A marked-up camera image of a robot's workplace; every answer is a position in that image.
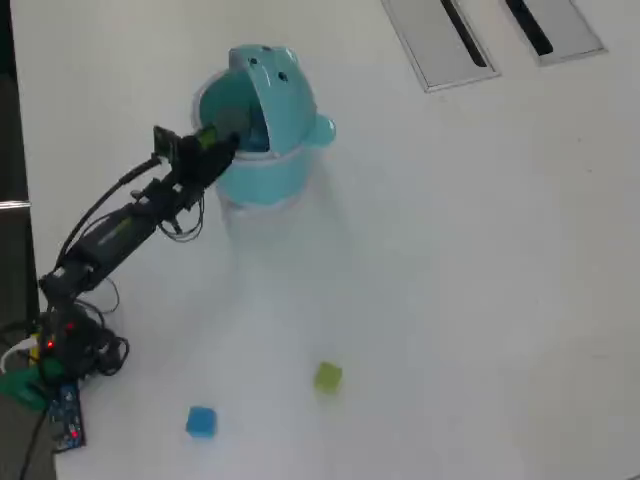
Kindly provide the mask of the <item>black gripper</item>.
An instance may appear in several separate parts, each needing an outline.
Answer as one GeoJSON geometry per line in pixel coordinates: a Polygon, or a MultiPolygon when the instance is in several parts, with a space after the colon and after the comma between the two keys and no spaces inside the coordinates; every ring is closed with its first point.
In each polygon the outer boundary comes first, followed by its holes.
{"type": "Polygon", "coordinates": [[[172,145],[172,183],[182,189],[207,189],[231,165],[240,146],[240,135],[218,138],[214,125],[201,128],[198,135],[178,137],[172,145]]]}

